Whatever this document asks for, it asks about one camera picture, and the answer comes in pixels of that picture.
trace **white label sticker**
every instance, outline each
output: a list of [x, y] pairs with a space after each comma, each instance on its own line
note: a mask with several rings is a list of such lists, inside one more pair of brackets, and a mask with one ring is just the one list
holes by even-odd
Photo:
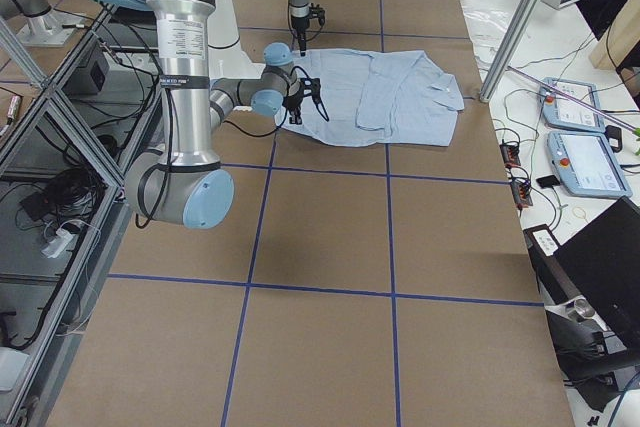
[[536, 230], [533, 233], [533, 237], [547, 257], [552, 256], [553, 253], [558, 250], [558, 244], [556, 244], [551, 234], [546, 230]]
[[158, 53], [163, 59], [204, 60], [204, 24], [192, 20], [158, 20]]

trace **blue tablet device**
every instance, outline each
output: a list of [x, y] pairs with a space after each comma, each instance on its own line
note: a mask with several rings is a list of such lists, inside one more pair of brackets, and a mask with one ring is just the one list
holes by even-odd
[[553, 168], [569, 193], [614, 199], [633, 195], [603, 134], [551, 132], [547, 146]]
[[[594, 84], [552, 77], [546, 77], [544, 83], [601, 110]], [[569, 99], [547, 91], [544, 87], [540, 88], [540, 102], [542, 115], [544, 115], [547, 124], [552, 127], [585, 132], [604, 132], [604, 119], [601, 116]]]

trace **computer monitor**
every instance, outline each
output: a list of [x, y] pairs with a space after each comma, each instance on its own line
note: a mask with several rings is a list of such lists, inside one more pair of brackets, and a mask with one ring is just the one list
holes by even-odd
[[554, 256], [627, 348], [640, 348], [640, 208], [618, 199]]

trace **light blue cloth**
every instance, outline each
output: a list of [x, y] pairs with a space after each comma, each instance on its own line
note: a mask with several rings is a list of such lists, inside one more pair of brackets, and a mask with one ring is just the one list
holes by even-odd
[[[283, 128], [338, 146], [451, 143], [458, 111], [464, 108], [462, 95], [455, 78], [424, 52], [309, 50], [294, 62], [320, 78], [331, 120], [325, 122], [307, 98], [302, 125], [285, 122]], [[278, 124], [283, 113], [276, 117]]]

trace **white plug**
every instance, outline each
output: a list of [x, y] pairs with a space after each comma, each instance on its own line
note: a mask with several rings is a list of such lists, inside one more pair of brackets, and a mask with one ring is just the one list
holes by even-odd
[[73, 240], [73, 234], [63, 227], [56, 230], [56, 236], [49, 241], [49, 244], [42, 249], [42, 253], [49, 259], [58, 257], [67, 245]]

